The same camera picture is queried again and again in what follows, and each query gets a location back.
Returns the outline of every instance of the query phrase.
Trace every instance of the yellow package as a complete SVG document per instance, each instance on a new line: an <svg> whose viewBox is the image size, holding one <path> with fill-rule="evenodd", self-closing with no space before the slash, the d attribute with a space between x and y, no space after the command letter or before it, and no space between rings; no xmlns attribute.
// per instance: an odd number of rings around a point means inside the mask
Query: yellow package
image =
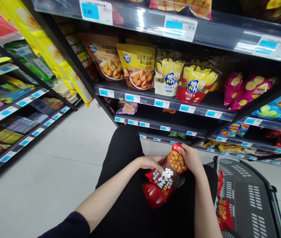
<svg viewBox="0 0 281 238"><path fill-rule="evenodd" d="M116 44L128 87L143 91L153 87L156 50L146 46Z"/></svg>

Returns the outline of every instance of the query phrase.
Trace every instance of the potato chip bag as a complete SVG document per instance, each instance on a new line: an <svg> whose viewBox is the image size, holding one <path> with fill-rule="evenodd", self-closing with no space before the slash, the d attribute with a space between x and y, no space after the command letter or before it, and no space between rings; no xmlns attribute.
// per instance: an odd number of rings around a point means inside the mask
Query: potato chip bag
<svg viewBox="0 0 281 238"><path fill-rule="evenodd" d="M108 81L125 80L116 49L118 39L113 36L80 33L80 38L101 76Z"/></svg>
<svg viewBox="0 0 281 238"><path fill-rule="evenodd" d="M153 87L156 50L146 46L116 44L128 87L143 91Z"/></svg>
<svg viewBox="0 0 281 238"><path fill-rule="evenodd" d="M231 72L225 83L224 105L229 106L235 99L237 92L240 90L243 83L242 72Z"/></svg>
<svg viewBox="0 0 281 238"><path fill-rule="evenodd" d="M234 101L232 102L229 111L240 110L249 102L258 98L260 95L271 89L274 83L274 78L268 79L262 76L251 75L246 80L238 91Z"/></svg>

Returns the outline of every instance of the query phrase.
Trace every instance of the aisle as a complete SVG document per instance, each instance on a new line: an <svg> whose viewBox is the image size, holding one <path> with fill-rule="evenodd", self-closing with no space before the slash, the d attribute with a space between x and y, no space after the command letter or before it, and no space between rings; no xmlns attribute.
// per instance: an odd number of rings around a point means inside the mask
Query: aisle
<svg viewBox="0 0 281 238"><path fill-rule="evenodd" d="M115 129L94 101L71 113L11 166L0 177L0 237L37 237L72 212L94 191ZM147 155L170 150L168 144L148 140L142 145ZM214 156L199 154L203 163ZM251 164L277 188L281 210L281 167Z"/></svg>

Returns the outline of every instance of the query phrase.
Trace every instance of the tiled floor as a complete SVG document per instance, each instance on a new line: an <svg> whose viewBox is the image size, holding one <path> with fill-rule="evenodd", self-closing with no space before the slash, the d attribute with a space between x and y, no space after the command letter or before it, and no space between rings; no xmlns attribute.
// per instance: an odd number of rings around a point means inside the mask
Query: tiled floor
<svg viewBox="0 0 281 238"><path fill-rule="evenodd" d="M93 102L71 113L0 177L0 237L37 237L61 222L93 192L116 127ZM167 154L170 145L142 140L147 155ZM203 163L214 154L199 152ZM281 167L252 162L277 188Z"/></svg>

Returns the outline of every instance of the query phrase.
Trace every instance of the hand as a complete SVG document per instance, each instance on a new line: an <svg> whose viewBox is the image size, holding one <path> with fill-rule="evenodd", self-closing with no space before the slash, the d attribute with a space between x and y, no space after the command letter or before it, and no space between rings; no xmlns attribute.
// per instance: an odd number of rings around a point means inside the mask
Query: hand
<svg viewBox="0 0 281 238"><path fill-rule="evenodd" d="M139 168L142 169L156 169L160 173L164 171L164 169L158 164L159 161L163 160L166 156L142 156L136 158L134 161L137 163Z"/></svg>

